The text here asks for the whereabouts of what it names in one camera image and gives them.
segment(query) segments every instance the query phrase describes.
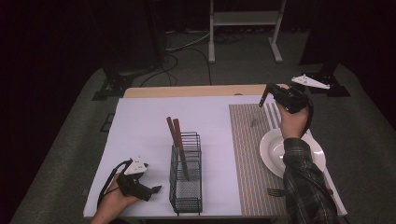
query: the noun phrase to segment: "gray striped mat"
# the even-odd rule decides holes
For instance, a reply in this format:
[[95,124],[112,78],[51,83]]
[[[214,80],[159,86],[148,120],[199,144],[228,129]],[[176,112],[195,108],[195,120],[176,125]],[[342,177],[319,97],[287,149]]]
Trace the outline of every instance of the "gray striped mat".
[[[285,216],[285,199],[269,196],[267,188],[283,189],[282,179],[274,175],[260,156],[260,141],[272,129],[278,128],[279,112],[275,103],[230,105],[233,148],[238,175],[242,216]],[[258,122],[250,122],[259,115]]]

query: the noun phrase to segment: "plaid shirt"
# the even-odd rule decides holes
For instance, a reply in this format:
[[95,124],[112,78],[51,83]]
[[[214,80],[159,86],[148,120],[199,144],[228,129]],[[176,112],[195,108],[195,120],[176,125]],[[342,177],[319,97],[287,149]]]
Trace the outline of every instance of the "plaid shirt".
[[309,145],[299,138],[288,138],[284,146],[283,184],[289,223],[339,223],[335,203],[323,173],[312,162]]

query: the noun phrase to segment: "black wire utensil holder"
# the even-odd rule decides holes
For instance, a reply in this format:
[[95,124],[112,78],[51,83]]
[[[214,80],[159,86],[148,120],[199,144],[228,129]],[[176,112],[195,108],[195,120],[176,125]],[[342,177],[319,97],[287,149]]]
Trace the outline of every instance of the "black wire utensil holder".
[[202,207],[201,139],[198,133],[181,133],[182,149],[172,145],[169,202],[180,213],[198,213]]

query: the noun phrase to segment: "fork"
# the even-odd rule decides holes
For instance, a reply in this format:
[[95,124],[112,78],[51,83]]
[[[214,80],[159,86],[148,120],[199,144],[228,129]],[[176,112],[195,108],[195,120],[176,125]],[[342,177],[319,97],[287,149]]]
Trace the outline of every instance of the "fork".
[[285,196],[285,190],[283,189],[267,189],[269,195],[274,197],[283,197]]

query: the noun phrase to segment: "white table surface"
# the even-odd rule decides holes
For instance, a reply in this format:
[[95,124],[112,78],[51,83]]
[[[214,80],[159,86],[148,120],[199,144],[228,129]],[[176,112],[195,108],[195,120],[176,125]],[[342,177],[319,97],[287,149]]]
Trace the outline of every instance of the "white table surface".
[[[140,183],[149,188],[158,185],[163,188],[158,194],[153,194],[148,202],[135,203],[120,216],[177,216],[169,203],[169,169],[173,140],[166,118],[171,117],[179,119],[182,132],[198,132],[201,136],[204,209],[201,217],[240,217],[241,205],[229,105],[257,104],[260,98],[260,95],[238,95],[120,99],[83,216],[93,217],[100,190],[112,169],[122,161],[134,157],[141,157],[148,163],[148,170],[139,179]],[[273,101],[269,95],[267,102]]]

